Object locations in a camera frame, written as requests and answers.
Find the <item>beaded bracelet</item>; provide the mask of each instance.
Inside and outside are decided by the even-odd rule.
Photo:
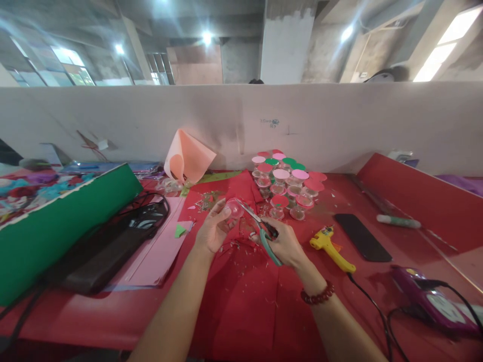
[[[315,305],[315,304],[320,304],[323,302],[326,302],[329,300],[329,298],[334,294],[335,287],[334,284],[332,284],[330,281],[326,281],[327,286],[324,289],[324,291],[320,294],[317,294],[315,296],[310,296],[308,295],[305,290],[302,289],[302,292],[300,292],[300,296],[302,297],[302,300],[310,305]]]

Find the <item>hand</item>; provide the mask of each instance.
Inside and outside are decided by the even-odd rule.
[[[262,220],[278,231],[278,237],[273,241],[268,240],[268,244],[282,263],[299,267],[308,260],[291,226],[272,218],[262,218]]]
[[[233,229],[237,220],[227,219],[231,215],[231,210],[225,207],[226,200],[219,200],[205,219],[205,222],[196,235],[195,246],[203,250],[209,250],[215,254],[223,244],[228,232]]]

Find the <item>green scissor handle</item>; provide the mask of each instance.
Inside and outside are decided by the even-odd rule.
[[[262,241],[263,247],[268,253],[268,256],[273,260],[276,266],[282,266],[283,263],[280,261],[279,258],[273,253],[272,248],[268,244],[268,240],[272,241],[270,237],[268,236],[268,233],[264,229],[260,229],[260,240]]]

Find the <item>yellow glue gun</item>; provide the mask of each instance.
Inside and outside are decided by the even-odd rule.
[[[328,226],[319,231],[310,239],[310,245],[315,250],[323,249],[331,257],[331,259],[337,264],[337,266],[346,273],[353,273],[356,271],[356,267],[345,260],[332,245],[331,236],[334,234],[334,227]]]

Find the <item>green paper circle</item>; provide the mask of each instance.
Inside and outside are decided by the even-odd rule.
[[[295,165],[292,165],[293,169],[300,169],[302,171],[305,171],[305,166],[301,163],[296,163]]]
[[[297,161],[295,161],[293,158],[286,157],[283,160],[283,163],[289,164],[290,166],[293,164],[297,164]]]
[[[278,160],[276,160],[274,158],[268,158],[268,159],[265,160],[265,163],[268,163],[269,165],[275,166],[276,164],[278,164]]]

